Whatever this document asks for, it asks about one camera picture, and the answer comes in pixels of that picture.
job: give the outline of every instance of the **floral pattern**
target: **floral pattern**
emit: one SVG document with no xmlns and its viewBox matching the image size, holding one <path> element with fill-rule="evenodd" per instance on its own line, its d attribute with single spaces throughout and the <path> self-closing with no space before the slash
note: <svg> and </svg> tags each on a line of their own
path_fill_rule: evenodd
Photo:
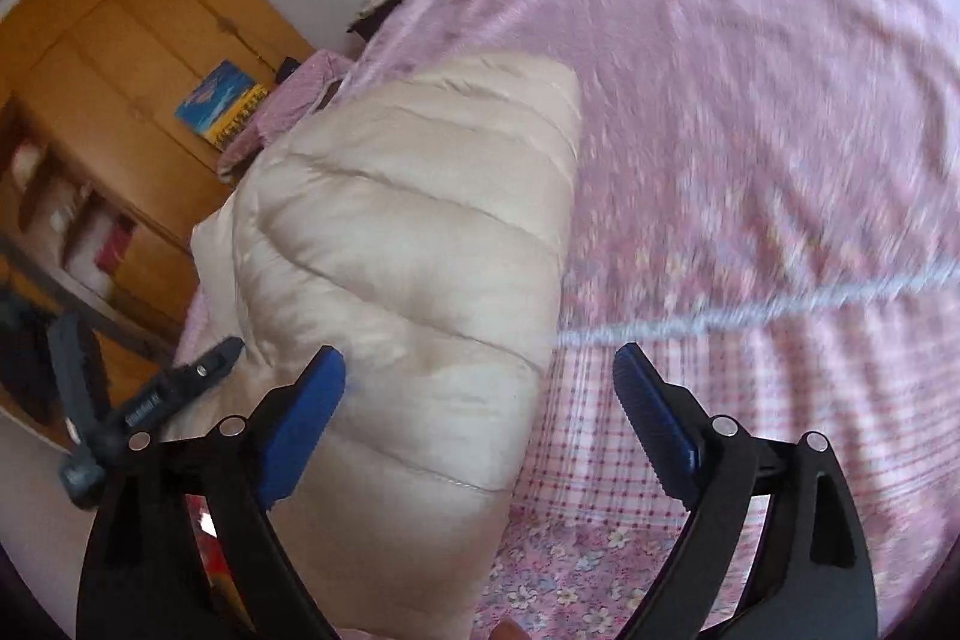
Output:
<svg viewBox="0 0 960 640">
<path fill-rule="evenodd" d="M 534 640 L 614 637 L 640 606 L 676 534 L 571 522 L 514 509 L 474 617 L 473 640 L 487 640 L 505 618 L 517 622 Z M 745 537 L 751 538 L 750 530 Z M 751 542 L 757 542 L 755 535 L 745 541 L 748 554 Z M 515 551 L 522 557 L 511 557 Z M 718 618 L 733 612 L 742 585 L 736 578 L 725 584 L 717 603 Z"/>
<path fill-rule="evenodd" d="M 901 20 L 929 26 L 925 58 L 955 63 L 953 28 L 931 23 L 953 20 L 952 0 L 872 6 L 869 47 L 848 38 L 858 0 L 670 0 L 670 15 L 658 4 L 405 0 L 336 100 L 485 50 L 575 68 L 584 133 L 559 320 L 568 344 L 738 328 L 960 280 L 953 143 L 915 122 L 932 100 L 954 128 L 950 80 L 918 83 L 899 66 L 912 52 Z M 751 27 L 687 28 L 703 9 Z M 760 60 L 755 29 L 778 32 Z M 845 55 L 834 64 L 832 52 Z M 635 67 L 651 62 L 661 68 Z"/>
</svg>

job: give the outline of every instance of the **black clamp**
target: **black clamp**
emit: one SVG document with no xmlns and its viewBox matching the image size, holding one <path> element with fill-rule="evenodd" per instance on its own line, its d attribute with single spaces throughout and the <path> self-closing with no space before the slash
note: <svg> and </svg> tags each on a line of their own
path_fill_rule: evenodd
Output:
<svg viewBox="0 0 960 640">
<path fill-rule="evenodd" d="M 299 480 L 344 389 L 323 348 L 294 386 L 206 437 L 150 442 L 109 480 L 80 576 L 78 640 L 337 640 L 265 510 Z M 875 640 L 877 601 L 863 530 L 827 439 L 751 437 L 664 383 L 635 344 L 613 384 L 666 493 L 690 511 L 680 539 L 618 640 Z M 184 495 L 205 496 L 246 611 L 218 608 Z M 760 547 L 736 614 L 702 629 L 753 496 L 769 494 Z"/>
<path fill-rule="evenodd" d="M 200 394 L 229 375 L 243 350 L 232 336 L 190 365 L 153 376 L 118 408 L 110 408 L 107 374 L 96 335 L 76 313 L 59 316 L 47 333 L 56 389 L 77 449 L 59 469 L 70 501 L 83 509 L 96 506 L 107 473 L 133 447 L 155 437 L 160 428 Z"/>
<path fill-rule="evenodd" d="M 128 449 L 86 546 L 78 640 L 338 640 L 266 510 L 293 492 L 344 379 L 343 357 L 324 347 L 296 384 L 270 391 L 250 418 L 232 415 L 205 437 Z M 210 588 L 186 495 L 205 497 L 242 619 Z"/>
<path fill-rule="evenodd" d="M 751 437 L 664 383 L 635 344 L 613 384 L 665 493 L 690 516 L 618 640 L 877 640 L 877 597 L 853 497 L 827 437 Z M 770 495 L 733 617 L 702 630 L 755 496 Z"/>
</svg>

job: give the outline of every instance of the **pink checkered sheet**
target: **pink checkered sheet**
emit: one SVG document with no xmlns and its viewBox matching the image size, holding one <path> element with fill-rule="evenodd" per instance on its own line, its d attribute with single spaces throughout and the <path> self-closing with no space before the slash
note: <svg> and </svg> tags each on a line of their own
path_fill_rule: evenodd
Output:
<svg viewBox="0 0 960 640">
<path fill-rule="evenodd" d="M 882 626 L 960 533 L 960 0 L 406 0 L 335 101 L 452 54 L 575 68 L 558 349 L 475 619 L 613 637 L 685 514 L 611 386 L 637 340 L 757 437 L 819 429 Z M 322 121 L 322 115 L 315 121 Z M 179 357 L 203 347 L 195 301 Z M 712 619 L 733 612 L 752 510 Z"/>
</svg>

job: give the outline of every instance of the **wooden wardrobe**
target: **wooden wardrobe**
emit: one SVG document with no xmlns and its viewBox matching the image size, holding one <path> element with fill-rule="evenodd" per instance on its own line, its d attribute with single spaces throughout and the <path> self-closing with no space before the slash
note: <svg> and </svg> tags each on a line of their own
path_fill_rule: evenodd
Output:
<svg viewBox="0 0 960 640">
<path fill-rule="evenodd" d="M 134 348 L 169 357 L 197 285 L 191 231 L 232 191 L 215 173 L 218 151 L 174 111 L 224 59 L 272 89 L 286 57 L 312 52 L 264 0 L 22 0 L 0 23 L 8 255 L 133 335 Z M 15 187 L 23 140 L 41 162 Z M 70 188 L 69 220 L 51 228 L 38 205 Z M 136 226 L 107 293 L 68 273 L 83 222 L 104 205 Z"/>
</svg>

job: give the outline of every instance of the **pink cloth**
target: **pink cloth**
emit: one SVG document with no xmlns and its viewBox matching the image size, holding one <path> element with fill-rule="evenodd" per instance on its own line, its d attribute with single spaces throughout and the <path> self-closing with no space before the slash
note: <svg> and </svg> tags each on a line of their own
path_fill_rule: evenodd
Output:
<svg viewBox="0 0 960 640">
<path fill-rule="evenodd" d="M 318 49 L 278 85 L 253 113 L 250 123 L 237 134 L 217 161 L 217 172 L 229 170 L 293 128 L 316 109 L 330 85 L 343 79 L 353 65 L 344 55 Z"/>
<path fill-rule="evenodd" d="M 184 319 L 184 333 L 176 345 L 174 352 L 174 366 L 184 365 L 193 362 L 200 356 L 200 353 L 212 347 L 203 342 L 203 332 L 210 321 L 210 309 L 206 294 L 203 293 L 203 287 L 198 287 L 197 292 L 190 301 L 190 307 L 186 311 Z"/>
<path fill-rule="evenodd" d="M 958 1 L 405 0 L 387 20 L 337 101 L 491 49 L 557 58 L 584 92 L 560 349 L 476 637 L 508 613 L 613 637 L 676 539 L 610 384 L 630 339 L 759 437 L 827 434 L 883 625 L 911 605 L 960 533 Z"/>
</svg>

